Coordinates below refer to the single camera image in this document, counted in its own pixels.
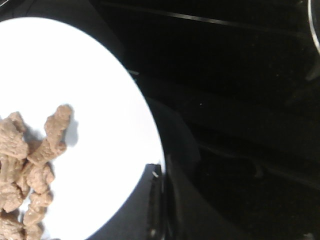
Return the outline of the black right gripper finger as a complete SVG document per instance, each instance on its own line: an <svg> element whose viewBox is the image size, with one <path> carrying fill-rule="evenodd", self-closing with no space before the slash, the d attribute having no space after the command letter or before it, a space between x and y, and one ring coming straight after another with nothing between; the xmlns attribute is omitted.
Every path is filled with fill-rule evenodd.
<svg viewBox="0 0 320 240"><path fill-rule="evenodd" d="M147 164L122 207L90 240L163 240L165 210L159 164Z"/></svg>

